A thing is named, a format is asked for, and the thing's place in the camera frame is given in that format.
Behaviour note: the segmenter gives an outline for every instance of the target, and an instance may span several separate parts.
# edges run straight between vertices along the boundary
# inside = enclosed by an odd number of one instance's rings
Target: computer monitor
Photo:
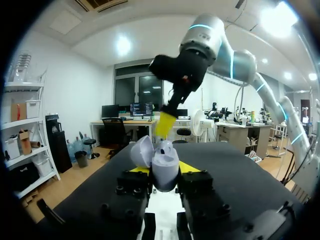
[[[303,124],[307,124],[309,122],[309,118],[308,117],[303,117],[302,118],[302,123]]]
[[[152,116],[153,106],[152,103],[135,102],[130,104],[131,117]]]
[[[119,105],[106,105],[102,106],[101,118],[118,118],[119,117]]]
[[[178,117],[187,117],[188,109],[177,109],[176,113],[178,114]]]

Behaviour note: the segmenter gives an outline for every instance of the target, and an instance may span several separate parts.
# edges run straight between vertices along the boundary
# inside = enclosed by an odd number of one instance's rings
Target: yellow pad
[[[196,169],[195,167],[190,166],[184,163],[183,161],[179,161],[179,167],[182,174],[185,174],[187,172],[201,172],[201,170]],[[130,170],[130,172],[140,172],[140,171],[143,173],[147,173],[149,175],[149,168],[147,167],[136,167]]]
[[[186,164],[183,161],[179,161],[179,167],[182,174],[185,174],[187,172],[201,172],[201,170],[196,169],[195,167],[190,166],[189,164]]]
[[[159,137],[166,138],[170,130],[174,126],[176,120],[176,117],[161,111],[160,120],[158,121],[155,128],[155,134]]]

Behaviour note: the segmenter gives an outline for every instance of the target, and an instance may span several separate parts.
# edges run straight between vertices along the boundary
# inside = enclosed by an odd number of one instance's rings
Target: white shelf
[[[19,120],[19,121],[12,121],[12,122],[2,124],[1,130],[13,128],[13,127],[24,125],[24,124],[36,123],[36,122],[39,122],[42,120],[43,119],[41,117],[34,117],[34,118],[27,118],[27,119]]]
[[[43,147],[39,147],[39,148],[32,148],[32,153],[28,154],[28,155],[21,155],[21,156],[18,156],[12,160],[9,160],[9,161],[5,161],[5,165],[6,167],[10,167],[12,165],[15,165],[19,162],[21,162],[22,160],[25,160],[27,158],[30,158],[36,154],[39,154],[43,151],[46,151],[47,150],[47,147],[46,146],[43,146]]]
[[[41,82],[11,81],[4,84],[4,92],[36,92],[45,85]]]
[[[22,198],[23,196],[25,196],[26,194],[28,194],[29,192],[31,192],[33,189],[35,189],[36,187],[40,186],[41,184],[43,184],[45,181],[49,180],[50,178],[52,178],[53,176],[55,176],[56,173],[54,171],[50,172],[47,176],[40,176],[40,178],[35,181],[34,183],[32,183],[30,186],[28,186],[25,190],[17,193],[16,195],[19,198]]]

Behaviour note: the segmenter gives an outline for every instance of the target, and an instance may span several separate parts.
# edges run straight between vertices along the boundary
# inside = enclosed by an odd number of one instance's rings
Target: black stool
[[[179,128],[176,131],[176,134],[179,136],[190,136],[191,135],[191,130],[189,128]],[[173,144],[187,144],[188,142],[186,140],[175,140],[172,142]]]
[[[274,137],[276,138],[276,145],[273,146],[272,148],[273,148],[274,150],[278,150],[278,149],[279,149],[278,141],[279,141],[279,139],[282,139],[282,135],[274,135]]]
[[[83,142],[84,145],[90,145],[91,157],[89,159],[95,159],[100,157],[100,153],[94,152],[92,149],[92,144],[95,144],[97,141],[95,139],[88,139]]]

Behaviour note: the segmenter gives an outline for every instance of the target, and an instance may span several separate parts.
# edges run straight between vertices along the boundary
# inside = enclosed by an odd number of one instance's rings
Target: black table
[[[135,168],[129,158],[132,146],[128,145],[97,170],[54,211],[65,220],[84,218],[88,223],[94,222],[96,230],[103,231],[101,205],[110,201],[120,173]],[[211,174],[216,192],[232,207],[232,220],[252,220],[268,209],[278,209],[285,201],[294,203],[296,213],[302,209],[279,181],[226,142],[183,143],[174,147],[181,161]],[[45,218],[39,225],[50,229]],[[290,226],[291,221],[286,221],[274,237],[280,237]]]

